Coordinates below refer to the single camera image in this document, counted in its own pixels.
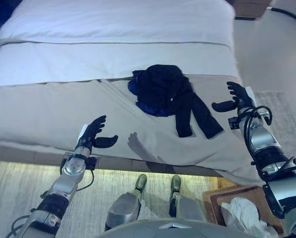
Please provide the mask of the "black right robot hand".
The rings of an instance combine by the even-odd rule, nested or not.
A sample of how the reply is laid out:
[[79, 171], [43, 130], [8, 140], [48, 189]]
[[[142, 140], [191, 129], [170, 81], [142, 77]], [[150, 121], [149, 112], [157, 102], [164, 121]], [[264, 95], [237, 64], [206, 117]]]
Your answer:
[[232, 95], [232, 100], [221, 103], [212, 103], [212, 108], [219, 113], [229, 112], [234, 109], [241, 110], [242, 108], [254, 107], [254, 102], [248, 95], [245, 87], [238, 83], [228, 81], [227, 88]]

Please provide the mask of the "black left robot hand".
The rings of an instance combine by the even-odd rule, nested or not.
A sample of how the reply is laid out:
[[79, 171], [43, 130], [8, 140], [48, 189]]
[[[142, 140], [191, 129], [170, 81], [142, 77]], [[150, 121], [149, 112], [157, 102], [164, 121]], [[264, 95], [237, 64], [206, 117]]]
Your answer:
[[86, 126], [86, 129], [81, 134], [79, 139], [77, 140], [77, 144], [75, 148], [85, 147], [92, 151], [92, 148], [110, 148], [118, 140], [118, 136], [114, 135], [113, 137], [96, 137], [99, 134], [103, 127], [105, 126], [106, 116], [100, 116], [95, 119], [91, 124]]

